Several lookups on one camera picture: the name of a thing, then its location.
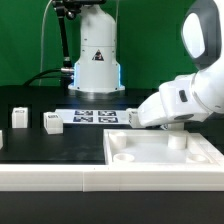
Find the warning label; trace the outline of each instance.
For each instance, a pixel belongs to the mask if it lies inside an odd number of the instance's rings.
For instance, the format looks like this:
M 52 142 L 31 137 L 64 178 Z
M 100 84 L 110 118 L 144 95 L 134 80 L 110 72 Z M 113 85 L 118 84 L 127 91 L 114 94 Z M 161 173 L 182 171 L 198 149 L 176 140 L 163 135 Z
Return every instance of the warning label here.
M 102 56 L 100 50 L 98 50 L 98 51 L 96 52 L 96 54 L 94 55 L 94 57 L 93 57 L 92 60 L 93 60 L 93 61 L 104 61 L 103 56 Z

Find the green wall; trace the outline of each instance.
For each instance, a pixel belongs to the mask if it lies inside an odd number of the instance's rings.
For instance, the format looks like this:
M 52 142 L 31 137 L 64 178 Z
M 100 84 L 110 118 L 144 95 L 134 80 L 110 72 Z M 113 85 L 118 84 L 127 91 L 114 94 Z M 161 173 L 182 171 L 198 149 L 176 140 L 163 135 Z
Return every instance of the green wall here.
M 129 88 L 157 88 L 178 74 L 195 71 L 184 50 L 180 30 L 194 0 L 120 0 L 117 60 Z M 40 70 L 42 17 L 48 0 L 1 0 L 0 85 L 22 84 Z M 115 0 L 102 8 L 115 16 Z M 66 21 L 70 54 L 79 57 L 79 19 Z M 44 69 L 61 67 L 57 17 L 47 17 Z M 44 85 L 58 81 L 44 80 Z

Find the black table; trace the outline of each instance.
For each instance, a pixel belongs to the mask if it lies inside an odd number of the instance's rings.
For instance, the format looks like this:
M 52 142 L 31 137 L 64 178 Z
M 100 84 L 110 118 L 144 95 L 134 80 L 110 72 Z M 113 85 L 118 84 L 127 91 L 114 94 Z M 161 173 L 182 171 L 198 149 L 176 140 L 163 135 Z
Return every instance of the black table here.
M 88 101 L 59 87 L 0 87 L 1 164 L 105 164 L 103 129 L 118 126 L 67 125 L 49 136 L 43 112 L 56 108 L 125 110 L 137 108 L 153 91 L 127 90 L 122 98 Z M 29 108 L 29 128 L 11 129 L 13 107 Z M 224 120 L 186 124 L 224 152 Z M 0 192 L 2 223 L 223 223 L 223 192 Z

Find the white robot body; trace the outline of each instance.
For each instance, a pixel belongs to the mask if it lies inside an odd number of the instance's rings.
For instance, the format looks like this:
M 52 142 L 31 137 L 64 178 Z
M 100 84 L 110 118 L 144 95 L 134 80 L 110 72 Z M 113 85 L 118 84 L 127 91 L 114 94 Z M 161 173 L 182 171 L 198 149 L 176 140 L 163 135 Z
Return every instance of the white robot body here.
M 81 54 L 74 70 L 69 89 L 84 96 L 116 94 L 125 89 L 116 61 L 116 24 L 98 5 L 82 7 Z
M 195 1 L 182 38 L 199 71 L 162 84 L 143 102 L 138 108 L 142 126 L 202 122 L 213 112 L 224 113 L 224 1 Z

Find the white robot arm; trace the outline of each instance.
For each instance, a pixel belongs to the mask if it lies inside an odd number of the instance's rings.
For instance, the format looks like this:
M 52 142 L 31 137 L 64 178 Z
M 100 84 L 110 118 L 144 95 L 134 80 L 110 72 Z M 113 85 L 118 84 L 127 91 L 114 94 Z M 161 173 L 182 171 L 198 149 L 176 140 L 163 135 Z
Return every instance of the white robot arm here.
M 160 85 L 138 108 L 142 126 L 203 122 L 213 112 L 224 113 L 224 1 L 196 0 L 182 39 L 199 71 Z

